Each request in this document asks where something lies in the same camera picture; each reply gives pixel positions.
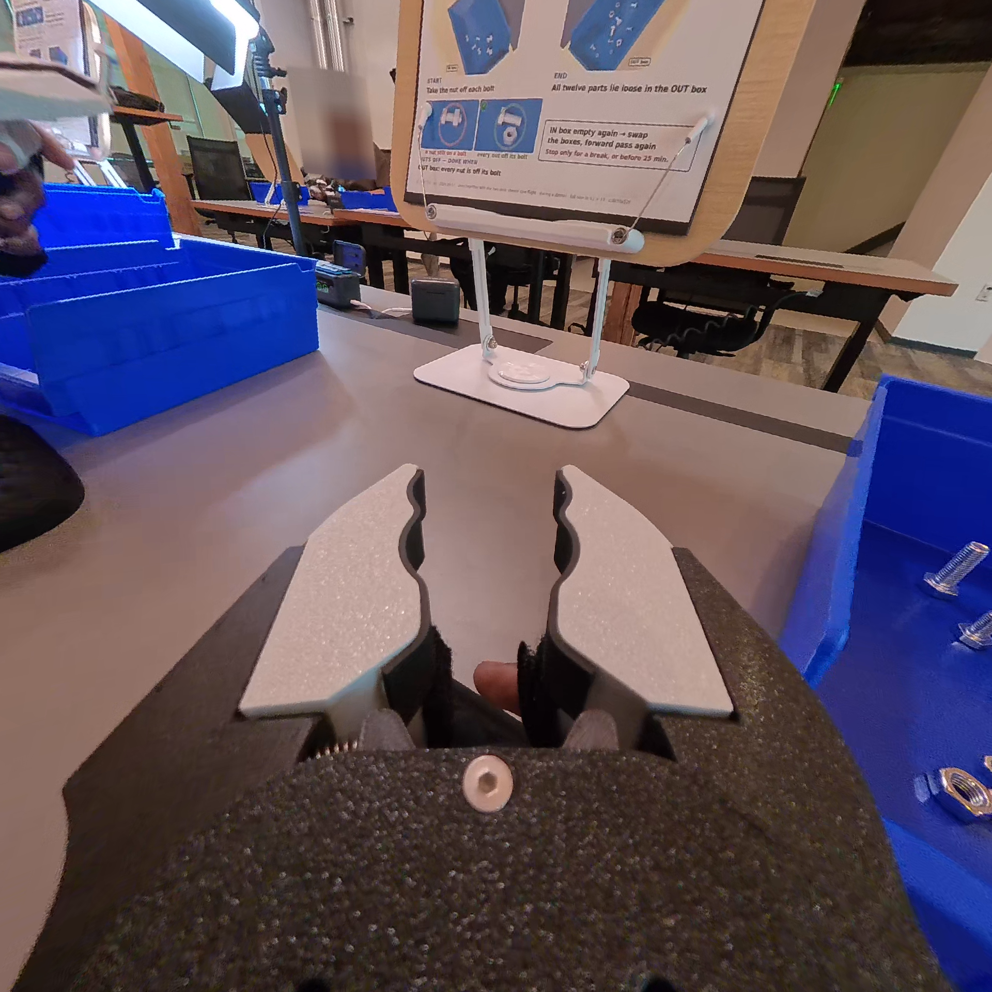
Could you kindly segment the person's right hand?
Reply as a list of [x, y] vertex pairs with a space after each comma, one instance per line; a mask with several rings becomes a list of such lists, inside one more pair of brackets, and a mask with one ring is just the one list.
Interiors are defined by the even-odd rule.
[[517, 663], [483, 661], [476, 667], [473, 681], [484, 700], [504, 712], [521, 716]]

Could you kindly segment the black mesh chair back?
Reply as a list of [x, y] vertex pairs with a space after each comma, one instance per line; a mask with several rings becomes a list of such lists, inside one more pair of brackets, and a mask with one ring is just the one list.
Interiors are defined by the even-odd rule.
[[1, 416], [1, 552], [68, 521], [83, 504], [81, 478], [35, 430]]

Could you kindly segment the black office chair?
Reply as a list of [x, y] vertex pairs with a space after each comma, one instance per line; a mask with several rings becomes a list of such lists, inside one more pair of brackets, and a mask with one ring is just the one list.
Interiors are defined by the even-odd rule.
[[751, 306], [744, 314], [710, 315], [659, 301], [640, 304], [630, 318], [639, 347], [670, 348], [676, 356], [730, 357], [765, 334], [774, 306]]
[[251, 200], [240, 148], [235, 141], [188, 136], [192, 177], [200, 200]]

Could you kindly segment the white pad on table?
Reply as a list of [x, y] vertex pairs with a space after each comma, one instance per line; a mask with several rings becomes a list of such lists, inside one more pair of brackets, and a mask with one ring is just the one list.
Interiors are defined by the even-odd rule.
[[[392, 192], [407, 225], [466, 239], [477, 301], [479, 342], [415, 369], [422, 385], [562, 428], [595, 427], [627, 393], [626, 380], [597, 370], [612, 261], [663, 268], [695, 259], [736, 217], [807, 28], [812, 2], [764, 2], [736, 93], [688, 232], [638, 230], [637, 221], [511, 216], [464, 205], [411, 205], [404, 195], [415, 123], [421, 17], [426, 1], [400, 3], [394, 100]], [[487, 290], [485, 247], [509, 244], [600, 261], [590, 351], [578, 364], [497, 343]]]

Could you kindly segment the printed instruction sheet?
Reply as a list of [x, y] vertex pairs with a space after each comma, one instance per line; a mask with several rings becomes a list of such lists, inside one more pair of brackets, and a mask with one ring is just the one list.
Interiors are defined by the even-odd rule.
[[764, 6], [424, 2], [405, 203], [687, 233]]

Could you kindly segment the black charging case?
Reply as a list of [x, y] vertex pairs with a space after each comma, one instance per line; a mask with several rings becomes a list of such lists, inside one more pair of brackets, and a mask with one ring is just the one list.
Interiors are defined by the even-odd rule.
[[417, 278], [409, 284], [411, 316], [421, 326], [455, 327], [459, 324], [461, 288], [458, 282]]

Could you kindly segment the LED light panel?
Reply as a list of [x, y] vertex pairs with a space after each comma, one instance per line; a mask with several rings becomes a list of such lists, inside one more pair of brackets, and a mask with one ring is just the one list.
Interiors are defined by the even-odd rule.
[[192, 79], [245, 135], [270, 133], [265, 93], [283, 74], [271, 65], [275, 46], [249, 1], [95, 1], [119, 23]]

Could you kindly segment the black light stand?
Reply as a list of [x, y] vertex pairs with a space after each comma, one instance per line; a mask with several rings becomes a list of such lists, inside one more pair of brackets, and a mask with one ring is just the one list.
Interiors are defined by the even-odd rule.
[[256, 37], [249, 43], [251, 81], [267, 121], [268, 134], [265, 143], [271, 147], [276, 163], [282, 205], [286, 209], [291, 229], [293, 250], [299, 256], [309, 257], [311, 251], [304, 237], [300, 215], [300, 185], [292, 177], [289, 152], [282, 128], [282, 117], [287, 108], [286, 93], [274, 84], [275, 80], [286, 76], [286, 71], [272, 66], [270, 57], [274, 53], [275, 46], [271, 38], [266, 30], [260, 27]]

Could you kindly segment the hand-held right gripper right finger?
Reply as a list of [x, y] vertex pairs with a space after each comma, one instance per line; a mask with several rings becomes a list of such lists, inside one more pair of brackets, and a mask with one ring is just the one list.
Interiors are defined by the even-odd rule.
[[734, 704], [665, 535], [576, 465], [554, 478], [545, 685], [562, 717], [599, 710], [621, 746], [655, 717], [727, 720]]

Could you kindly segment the silver hex nut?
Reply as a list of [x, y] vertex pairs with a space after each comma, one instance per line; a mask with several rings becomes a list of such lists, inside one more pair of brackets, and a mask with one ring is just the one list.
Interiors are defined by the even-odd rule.
[[941, 767], [913, 778], [920, 802], [932, 801], [964, 824], [991, 823], [991, 792], [974, 775], [958, 767]]

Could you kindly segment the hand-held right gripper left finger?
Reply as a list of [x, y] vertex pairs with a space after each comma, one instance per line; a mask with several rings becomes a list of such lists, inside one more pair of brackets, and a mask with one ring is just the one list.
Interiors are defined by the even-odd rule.
[[407, 463], [307, 540], [239, 702], [249, 719], [319, 716], [337, 740], [368, 714], [404, 723], [432, 682], [422, 523], [424, 471]]

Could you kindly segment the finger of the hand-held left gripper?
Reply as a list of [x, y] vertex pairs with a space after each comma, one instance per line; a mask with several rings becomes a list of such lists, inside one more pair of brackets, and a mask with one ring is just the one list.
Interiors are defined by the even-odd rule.
[[1, 56], [3, 117], [91, 117], [112, 109], [105, 90], [83, 73], [30, 56]]

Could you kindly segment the person's left hand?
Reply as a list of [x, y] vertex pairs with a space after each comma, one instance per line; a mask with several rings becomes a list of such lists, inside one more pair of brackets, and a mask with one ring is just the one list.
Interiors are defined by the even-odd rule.
[[35, 227], [45, 203], [43, 163], [72, 172], [74, 159], [49, 131], [26, 120], [1, 123], [1, 275], [27, 278], [48, 260]]

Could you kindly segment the wooden office desk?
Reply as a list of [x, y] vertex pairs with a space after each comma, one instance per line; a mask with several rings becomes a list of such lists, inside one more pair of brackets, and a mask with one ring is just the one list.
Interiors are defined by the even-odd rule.
[[838, 393], [890, 299], [950, 298], [958, 284], [905, 259], [720, 240], [692, 261], [666, 268], [614, 263], [609, 316], [626, 323], [656, 291], [663, 303], [743, 316], [776, 311], [855, 323], [821, 389]]
[[[202, 217], [214, 221], [233, 238], [240, 233], [251, 236], [266, 250], [273, 248], [275, 239], [292, 243], [290, 217], [285, 205], [258, 205], [248, 200], [199, 200], [193, 206]], [[300, 227], [305, 255], [323, 258], [332, 253], [336, 241], [352, 239], [367, 252], [368, 280], [373, 287], [385, 287], [383, 266], [390, 262], [395, 291], [408, 293], [410, 246], [404, 232], [410, 230], [410, 226], [398, 213], [304, 205], [300, 207]]]

